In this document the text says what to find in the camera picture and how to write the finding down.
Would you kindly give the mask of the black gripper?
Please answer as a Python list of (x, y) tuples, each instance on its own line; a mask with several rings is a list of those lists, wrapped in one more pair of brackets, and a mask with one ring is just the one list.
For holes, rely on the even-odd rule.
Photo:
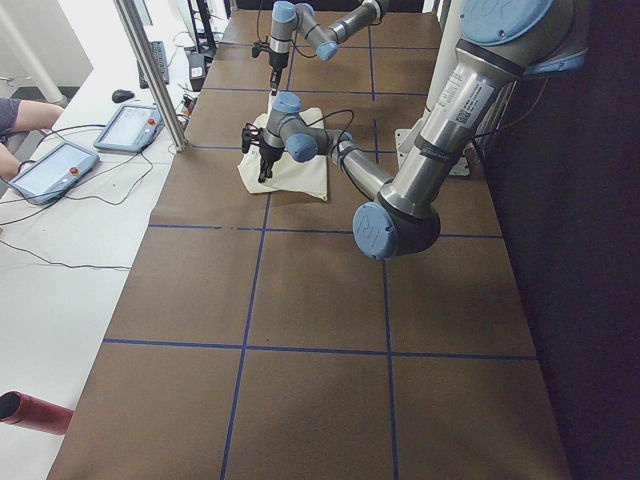
[(259, 146), (259, 152), (261, 157), (261, 164), (259, 169), (258, 182), (265, 183), (267, 179), (272, 178), (273, 165), (282, 157), (283, 148), (274, 147), (266, 141), (262, 140)]
[(270, 76), (270, 95), (276, 96), (279, 91), (282, 71), (286, 68), (286, 53), (271, 50), (269, 52), (269, 64), (272, 68)]

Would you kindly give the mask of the person forearm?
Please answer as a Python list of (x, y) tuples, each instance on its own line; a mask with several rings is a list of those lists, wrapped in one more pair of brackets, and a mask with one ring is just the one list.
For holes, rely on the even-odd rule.
[(1, 135), (51, 129), (64, 108), (50, 103), (1, 98)]

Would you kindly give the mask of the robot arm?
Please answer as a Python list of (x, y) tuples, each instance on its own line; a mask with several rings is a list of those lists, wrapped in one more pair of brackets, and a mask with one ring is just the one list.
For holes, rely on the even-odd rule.
[(340, 44), (365, 27), (381, 21), (388, 7), (388, 1), (361, 1), (353, 11), (329, 26), (322, 26), (311, 5), (276, 1), (271, 14), (270, 35), (266, 40), (266, 51), (272, 69), (271, 95), (278, 93), (282, 73), (289, 63), (289, 52), (295, 34), (302, 36), (314, 48), (318, 58), (329, 61), (338, 52)]
[(260, 181), (271, 177), (283, 155), (299, 163), (329, 156), (366, 197), (352, 222), (359, 249), (375, 260), (422, 252), (440, 233), (433, 201), (500, 91), (526, 77), (581, 67), (590, 13), (587, 1), (464, 2), (456, 66), (416, 123), (395, 175), (372, 162), (349, 133), (307, 125), (301, 100), (291, 92), (273, 92), (266, 124), (246, 124), (242, 148), (258, 149)]

